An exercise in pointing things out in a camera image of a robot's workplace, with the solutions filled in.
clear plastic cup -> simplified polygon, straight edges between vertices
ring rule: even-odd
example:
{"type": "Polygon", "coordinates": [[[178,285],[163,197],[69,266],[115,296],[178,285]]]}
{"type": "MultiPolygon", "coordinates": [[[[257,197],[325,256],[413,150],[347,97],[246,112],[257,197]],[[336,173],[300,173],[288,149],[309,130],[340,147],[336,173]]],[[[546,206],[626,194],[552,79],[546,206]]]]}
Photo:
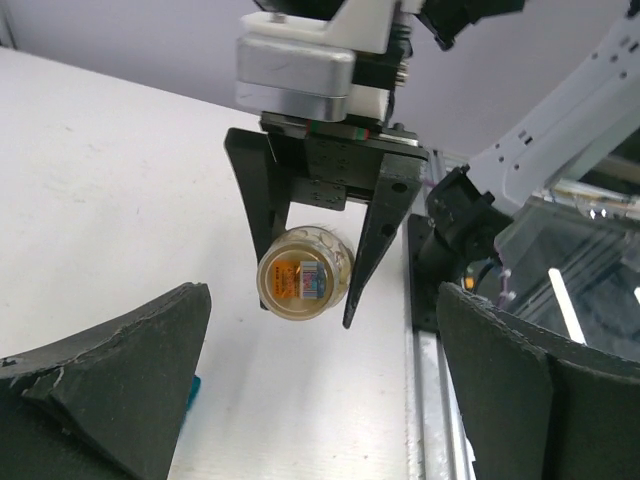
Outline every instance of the clear plastic cup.
{"type": "Polygon", "coordinates": [[[281,235],[258,265],[262,303],[287,320],[309,320],[342,300],[353,253],[335,234],[315,226],[281,235]]]}

orange label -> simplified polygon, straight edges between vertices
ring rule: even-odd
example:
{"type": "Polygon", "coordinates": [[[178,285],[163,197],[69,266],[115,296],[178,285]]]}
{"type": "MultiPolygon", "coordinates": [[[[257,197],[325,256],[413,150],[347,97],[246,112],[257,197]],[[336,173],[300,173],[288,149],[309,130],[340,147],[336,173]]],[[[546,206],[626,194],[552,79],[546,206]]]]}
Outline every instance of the orange label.
{"type": "Polygon", "coordinates": [[[277,298],[293,298],[299,295],[298,271],[300,265],[277,261],[273,264],[273,294],[277,298]]]}

wall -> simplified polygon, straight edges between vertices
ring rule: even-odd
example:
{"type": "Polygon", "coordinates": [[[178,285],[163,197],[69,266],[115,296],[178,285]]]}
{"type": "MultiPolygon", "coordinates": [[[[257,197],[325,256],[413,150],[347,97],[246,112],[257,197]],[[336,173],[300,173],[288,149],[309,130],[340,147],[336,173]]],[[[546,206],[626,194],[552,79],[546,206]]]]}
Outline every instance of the wall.
{"type": "MultiPolygon", "coordinates": [[[[234,47],[250,0],[0,0],[19,49],[234,106],[234,47]]],[[[493,143],[599,43],[628,0],[529,0],[481,21],[450,52],[416,22],[394,119],[425,144],[472,154],[493,143]]]]}

table surface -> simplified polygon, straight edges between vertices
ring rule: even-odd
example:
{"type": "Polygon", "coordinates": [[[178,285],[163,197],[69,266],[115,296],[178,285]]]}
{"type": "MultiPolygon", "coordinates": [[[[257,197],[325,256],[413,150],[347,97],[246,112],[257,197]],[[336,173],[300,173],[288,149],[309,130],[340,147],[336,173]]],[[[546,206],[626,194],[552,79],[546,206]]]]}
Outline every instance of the table surface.
{"type": "MultiPolygon", "coordinates": [[[[0,357],[206,282],[202,390],[170,479],[406,478],[400,238],[351,330],[342,305],[278,319],[258,308],[222,147],[257,117],[1,48],[0,70],[0,357]]],[[[294,205],[289,225],[357,245],[363,214],[294,205]]]]}

black cable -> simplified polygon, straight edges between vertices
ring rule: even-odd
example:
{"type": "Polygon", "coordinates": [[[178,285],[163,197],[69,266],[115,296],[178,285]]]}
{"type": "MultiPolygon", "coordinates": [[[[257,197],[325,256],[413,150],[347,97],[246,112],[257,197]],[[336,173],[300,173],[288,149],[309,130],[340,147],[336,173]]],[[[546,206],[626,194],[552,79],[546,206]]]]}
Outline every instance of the black cable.
{"type": "Polygon", "coordinates": [[[478,289],[480,288],[480,284],[482,283],[482,280],[484,280],[484,277],[486,277],[489,274],[489,272],[493,270],[495,266],[496,264],[492,260],[489,263],[487,263],[484,267],[482,267],[482,270],[480,270],[480,273],[478,273],[478,278],[476,278],[475,284],[471,289],[471,293],[474,293],[474,294],[478,293],[478,289]]]}

